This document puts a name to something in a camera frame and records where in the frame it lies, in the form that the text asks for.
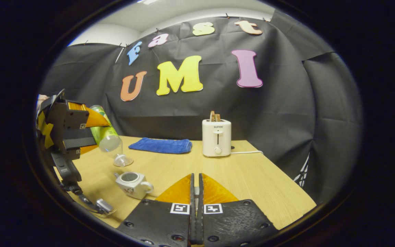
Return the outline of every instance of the white wall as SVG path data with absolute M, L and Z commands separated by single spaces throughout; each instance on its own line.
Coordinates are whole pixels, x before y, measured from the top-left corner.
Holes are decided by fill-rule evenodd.
M 140 34 L 139 38 L 142 38 L 150 33 L 155 32 L 156 28 L 163 29 L 181 22 L 187 22 L 190 20 L 206 18 L 206 17 L 226 16 L 226 14 L 228 14 L 228 16 L 248 17 L 248 18 L 255 18 L 259 20 L 262 20 L 262 18 L 264 17 L 267 21 L 269 21 L 272 18 L 274 10 L 275 9 L 272 9 L 269 13 L 265 13 L 265 12 L 240 9 L 240 8 L 214 8 L 214 9 L 206 9 L 202 11 L 191 12 L 166 20 L 165 22 L 158 23 L 155 26 L 143 31 Z
M 115 24 L 94 24 L 75 38 L 70 44 L 104 43 L 122 46 L 136 41 L 140 37 L 140 32 L 121 25 Z

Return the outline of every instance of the ceiling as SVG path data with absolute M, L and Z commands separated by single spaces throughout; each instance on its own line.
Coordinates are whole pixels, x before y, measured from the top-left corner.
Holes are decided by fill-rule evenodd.
M 100 20 L 143 32 L 157 23 L 182 14 L 212 8 L 241 8 L 273 13 L 274 8 L 258 0 L 158 0 L 149 5 L 132 3 Z

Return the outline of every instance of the yellow letter m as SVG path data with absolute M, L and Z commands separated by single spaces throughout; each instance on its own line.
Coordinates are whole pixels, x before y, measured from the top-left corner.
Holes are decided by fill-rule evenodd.
M 156 94 L 169 94 L 170 89 L 167 87 L 167 82 L 170 84 L 171 89 L 177 92 L 182 79 L 184 79 L 184 84 L 181 87 L 182 92 L 201 91 L 204 88 L 204 85 L 199 81 L 199 61 L 201 59 L 201 56 L 187 57 L 182 61 L 178 70 L 170 61 L 158 65 L 160 75 L 159 89 L 156 91 Z

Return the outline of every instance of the foam letter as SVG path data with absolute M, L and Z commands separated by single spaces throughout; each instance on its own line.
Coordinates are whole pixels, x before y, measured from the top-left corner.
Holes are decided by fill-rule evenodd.
M 253 52 L 252 50 L 233 50 L 231 54 L 237 57 L 237 62 L 239 63 L 240 79 L 237 80 L 237 86 L 263 86 L 263 82 L 257 77 L 257 70 L 255 69 L 255 52 Z
M 179 86 L 184 79 L 184 84 L 181 87 L 182 92 L 201 91 L 204 85 L 199 81 L 199 61 L 201 56 L 190 56 L 182 61 L 179 70 L 170 62 L 164 62 L 158 65 L 159 74 L 159 89 L 156 91 L 157 95 L 169 94 L 170 89 L 167 83 L 170 84 L 171 89 L 177 92 Z
M 213 23 L 202 22 L 193 26 L 193 34 L 196 36 L 214 33 Z
M 240 22 L 235 22 L 234 24 L 239 25 L 240 28 L 242 28 L 243 31 L 249 34 L 262 34 L 262 30 L 256 30 L 253 28 L 253 26 L 257 26 L 255 23 L 249 23 L 248 21 L 240 21 Z
M 167 37 L 169 36 L 168 33 L 164 33 L 161 35 L 156 36 L 155 38 L 153 38 L 152 42 L 150 42 L 149 47 L 154 47 L 155 45 L 162 45 L 165 42 L 167 42 Z
M 132 80 L 133 78 L 133 75 L 129 75 L 128 77 L 123 78 L 123 85 L 121 86 L 121 93 L 120 93 L 121 100 L 131 101 L 138 96 L 141 90 L 141 85 L 143 84 L 143 77 L 145 74 L 147 74 L 146 71 L 141 71 L 136 74 L 135 89 L 133 89 L 132 93 L 129 93 L 129 85 L 130 85 L 130 80 Z
M 143 42 L 138 42 L 134 47 L 132 47 L 132 49 L 130 49 L 130 51 L 127 53 L 127 55 L 129 56 L 129 65 L 131 65 L 133 63 L 133 61 L 135 61 L 136 58 L 138 58 L 138 52 L 140 52 L 140 45 Z

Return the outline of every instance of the power cord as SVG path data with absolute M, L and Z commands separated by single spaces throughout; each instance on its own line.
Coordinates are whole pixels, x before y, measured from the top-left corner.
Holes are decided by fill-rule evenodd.
M 234 152 L 234 153 L 262 153 L 264 155 L 264 153 L 262 151 L 259 151 L 259 150 L 257 150 L 257 151 L 249 151 L 249 152 Z

